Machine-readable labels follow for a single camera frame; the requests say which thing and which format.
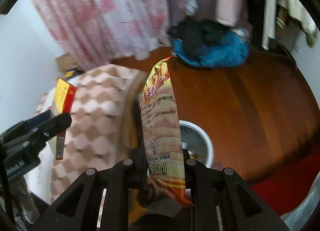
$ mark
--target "pink floral curtain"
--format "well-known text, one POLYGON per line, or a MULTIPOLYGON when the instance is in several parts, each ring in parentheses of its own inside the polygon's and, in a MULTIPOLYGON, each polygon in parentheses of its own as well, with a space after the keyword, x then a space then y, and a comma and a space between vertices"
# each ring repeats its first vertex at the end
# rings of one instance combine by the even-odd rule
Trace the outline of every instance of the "pink floral curtain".
POLYGON ((33 0, 50 33, 84 70, 169 45, 166 0, 33 0))

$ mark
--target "black cloth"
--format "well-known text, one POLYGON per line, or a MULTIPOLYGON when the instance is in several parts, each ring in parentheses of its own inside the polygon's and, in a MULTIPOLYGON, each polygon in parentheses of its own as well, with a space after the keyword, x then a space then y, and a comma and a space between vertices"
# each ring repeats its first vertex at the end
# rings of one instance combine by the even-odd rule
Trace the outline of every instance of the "black cloth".
POLYGON ((169 35, 172 38, 182 40, 182 48, 184 53, 193 60, 197 60, 199 47, 205 45, 207 47, 218 45, 221 37, 226 35, 229 28, 215 21, 204 19, 200 22, 187 16, 177 26, 172 26, 169 35))

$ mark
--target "metal screw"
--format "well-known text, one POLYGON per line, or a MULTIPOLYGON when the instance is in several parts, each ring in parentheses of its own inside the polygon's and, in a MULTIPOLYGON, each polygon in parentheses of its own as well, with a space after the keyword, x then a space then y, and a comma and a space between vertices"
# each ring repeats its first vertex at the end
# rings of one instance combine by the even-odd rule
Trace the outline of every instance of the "metal screw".
POLYGON ((231 169, 231 168, 225 168, 223 171, 224 171, 224 173, 226 175, 232 175, 233 174, 233 169, 231 169))
POLYGON ((194 159, 188 159, 187 160, 187 164, 189 164, 189 165, 195 165, 196 164, 196 161, 194 160, 194 159))
POLYGON ((35 133, 35 132, 37 132, 38 130, 39 130, 39 128, 38 128, 38 127, 35 127, 35 128, 33 128, 30 132, 35 133))
POLYGON ((132 160, 131 159, 125 159, 124 161, 123 161, 123 164, 124 165, 131 165, 132 164, 132 160))
POLYGON ((95 174, 95 172, 96 172, 96 170, 94 168, 88 168, 85 171, 86 175, 89 175, 89 176, 95 174))
POLYGON ((23 146, 23 147, 27 147, 29 144, 30 144, 30 142, 29 142, 29 141, 26 141, 26 142, 24 142, 24 143, 22 144, 22 146, 23 146))

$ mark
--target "snack bag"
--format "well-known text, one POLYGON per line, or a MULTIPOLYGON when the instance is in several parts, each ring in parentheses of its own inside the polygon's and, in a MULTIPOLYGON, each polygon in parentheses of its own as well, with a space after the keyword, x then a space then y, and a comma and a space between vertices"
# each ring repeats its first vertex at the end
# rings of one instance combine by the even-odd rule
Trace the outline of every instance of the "snack bag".
POLYGON ((192 203, 186 191, 177 105, 167 60, 153 66, 141 98, 141 119, 150 178, 181 206, 192 203))

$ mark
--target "blue cloth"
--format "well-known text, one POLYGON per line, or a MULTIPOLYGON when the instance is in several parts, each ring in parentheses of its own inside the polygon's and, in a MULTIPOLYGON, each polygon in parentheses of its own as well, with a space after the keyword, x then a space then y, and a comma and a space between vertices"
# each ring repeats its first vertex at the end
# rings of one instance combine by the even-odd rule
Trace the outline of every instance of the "blue cloth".
POLYGON ((215 68, 235 67, 243 64, 249 54, 249 45, 246 40, 229 31, 216 46, 199 47, 199 58, 194 60, 185 56, 182 49, 182 40, 175 39, 172 44, 173 52, 184 62, 194 67, 215 68))

